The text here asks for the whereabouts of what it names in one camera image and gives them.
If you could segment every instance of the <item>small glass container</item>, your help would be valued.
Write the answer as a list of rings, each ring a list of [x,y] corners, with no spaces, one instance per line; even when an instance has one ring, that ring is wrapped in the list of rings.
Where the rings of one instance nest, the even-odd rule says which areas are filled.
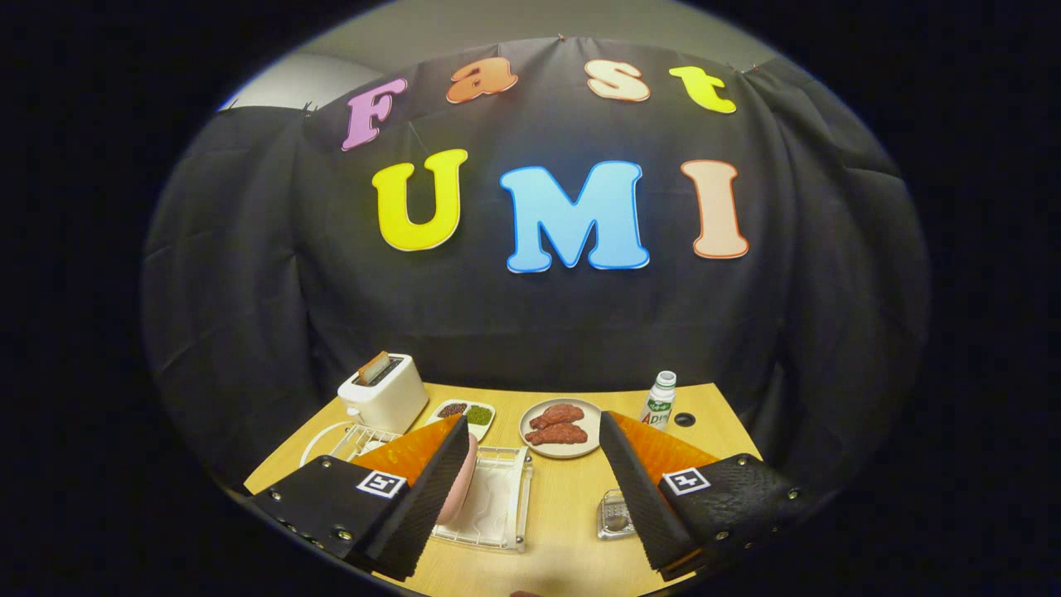
[[[619,530],[607,528],[606,521],[611,516],[625,517],[626,526]],[[622,539],[636,533],[633,522],[630,521],[630,511],[627,510],[626,501],[623,498],[623,492],[618,489],[605,492],[601,504],[597,505],[597,538],[604,540]]]

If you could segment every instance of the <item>pink letter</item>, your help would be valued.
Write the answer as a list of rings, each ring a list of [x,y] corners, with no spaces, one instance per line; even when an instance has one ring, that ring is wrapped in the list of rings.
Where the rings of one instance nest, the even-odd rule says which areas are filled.
[[[748,239],[741,235],[733,203],[736,168],[725,161],[694,159],[681,164],[683,174],[696,185],[700,204],[700,238],[693,252],[708,259],[732,259],[748,251]]]
[[[389,93],[401,93],[407,86],[408,83],[404,78],[396,78],[351,98],[347,103],[350,106],[350,130],[346,140],[343,141],[343,151],[349,151],[375,139],[380,134],[380,129],[372,126],[372,117],[375,116],[378,122],[383,122],[390,113]]]

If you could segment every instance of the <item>peach letter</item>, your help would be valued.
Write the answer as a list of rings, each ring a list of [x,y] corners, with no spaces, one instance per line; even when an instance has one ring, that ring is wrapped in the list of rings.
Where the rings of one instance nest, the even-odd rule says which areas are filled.
[[[648,99],[650,91],[637,76],[641,71],[626,63],[612,60],[590,60],[586,63],[587,82],[590,89],[602,98],[641,102]]]
[[[519,76],[509,70],[508,60],[502,57],[476,60],[453,73],[454,81],[446,99],[451,104],[474,100],[483,93],[498,93],[509,89]]]
[[[406,180],[413,175],[412,163],[396,163],[372,176],[379,191],[380,233],[399,250],[434,248],[449,240],[460,222],[460,178],[457,166],[468,159],[468,152],[452,148],[433,154],[423,166],[435,173],[435,216],[427,224],[408,221]]]
[[[693,252],[708,259],[732,259],[748,251],[748,239],[741,235],[733,201],[736,168],[725,161],[694,159],[681,164],[683,174],[696,185],[700,204],[700,238]]]
[[[733,113],[736,111],[736,104],[719,98],[715,91],[715,87],[726,87],[721,78],[711,76],[707,72],[703,72],[702,68],[695,66],[672,68],[668,72],[681,77],[681,82],[685,84],[685,91],[689,92],[689,96],[693,98],[693,101],[700,104],[700,106],[723,113]]]
[[[350,126],[346,140],[343,141],[343,151],[352,150],[375,139],[380,130],[372,126],[372,117],[375,116],[378,122],[383,122],[390,113],[390,93],[401,93],[407,86],[408,83],[404,78],[395,78],[390,83],[350,98],[347,102],[350,106]]]

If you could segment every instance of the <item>bottle label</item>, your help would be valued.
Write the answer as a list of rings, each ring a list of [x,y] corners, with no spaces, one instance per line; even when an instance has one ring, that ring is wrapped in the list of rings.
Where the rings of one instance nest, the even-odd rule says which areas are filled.
[[[641,422],[647,423],[657,429],[663,429],[666,427],[668,420],[671,419],[671,403],[654,401],[648,399],[645,403],[645,409],[641,415]]]
[[[671,410],[671,403],[664,403],[648,399],[648,410],[653,412],[663,412],[665,410]]]

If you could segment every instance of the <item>white tray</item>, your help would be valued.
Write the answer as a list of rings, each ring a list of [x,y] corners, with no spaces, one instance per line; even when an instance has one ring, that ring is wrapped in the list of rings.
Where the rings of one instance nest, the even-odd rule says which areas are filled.
[[[431,535],[522,554],[526,549],[524,533],[533,474],[527,449],[480,446],[460,513],[448,525],[436,525]]]

